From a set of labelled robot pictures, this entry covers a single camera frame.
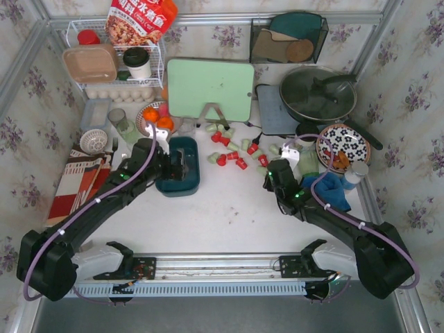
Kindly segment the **teal plastic storage basket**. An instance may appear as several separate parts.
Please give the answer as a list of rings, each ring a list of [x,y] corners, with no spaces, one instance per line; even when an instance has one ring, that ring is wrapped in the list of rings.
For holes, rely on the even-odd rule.
[[[169,142],[173,173],[156,180],[155,186],[169,198],[195,194],[200,184],[198,145],[191,137],[173,137]]]

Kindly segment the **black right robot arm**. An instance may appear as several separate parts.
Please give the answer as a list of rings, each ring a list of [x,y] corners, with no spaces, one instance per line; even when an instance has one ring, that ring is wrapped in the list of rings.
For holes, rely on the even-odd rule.
[[[414,288],[419,283],[418,265],[394,225],[359,221],[330,207],[294,178],[288,160],[269,163],[264,188],[275,194],[285,214],[300,216],[349,247],[355,254],[357,277],[373,296],[385,299],[396,289]]]

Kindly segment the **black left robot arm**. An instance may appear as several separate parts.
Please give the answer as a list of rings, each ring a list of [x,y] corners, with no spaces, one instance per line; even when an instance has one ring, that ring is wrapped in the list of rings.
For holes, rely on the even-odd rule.
[[[17,278],[24,284],[24,299],[64,298],[83,273],[73,261],[83,242],[143,194],[150,182],[183,180],[185,173],[181,148],[166,152],[154,139],[139,139],[131,156],[110,173],[91,199],[54,226],[42,232],[30,230],[22,237]]]

